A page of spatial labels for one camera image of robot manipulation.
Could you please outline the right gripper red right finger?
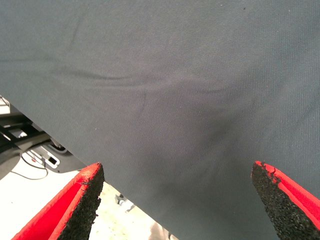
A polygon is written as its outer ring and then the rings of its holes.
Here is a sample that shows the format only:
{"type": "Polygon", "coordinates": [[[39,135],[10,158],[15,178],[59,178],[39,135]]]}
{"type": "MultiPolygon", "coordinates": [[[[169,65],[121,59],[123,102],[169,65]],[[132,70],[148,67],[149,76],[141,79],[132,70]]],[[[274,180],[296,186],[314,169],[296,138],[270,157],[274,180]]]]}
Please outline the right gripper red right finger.
{"type": "Polygon", "coordinates": [[[252,183],[281,240],[320,238],[320,200],[282,171],[255,161],[252,183]]]}

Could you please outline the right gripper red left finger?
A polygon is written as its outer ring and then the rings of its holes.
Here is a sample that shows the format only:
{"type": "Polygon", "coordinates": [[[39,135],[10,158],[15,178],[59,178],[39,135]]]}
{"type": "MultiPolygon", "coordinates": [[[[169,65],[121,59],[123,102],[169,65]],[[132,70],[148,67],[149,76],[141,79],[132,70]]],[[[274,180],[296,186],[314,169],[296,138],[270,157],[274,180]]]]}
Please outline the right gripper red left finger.
{"type": "Polygon", "coordinates": [[[88,240],[104,180],[101,163],[83,168],[13,239],[88,240]]]}

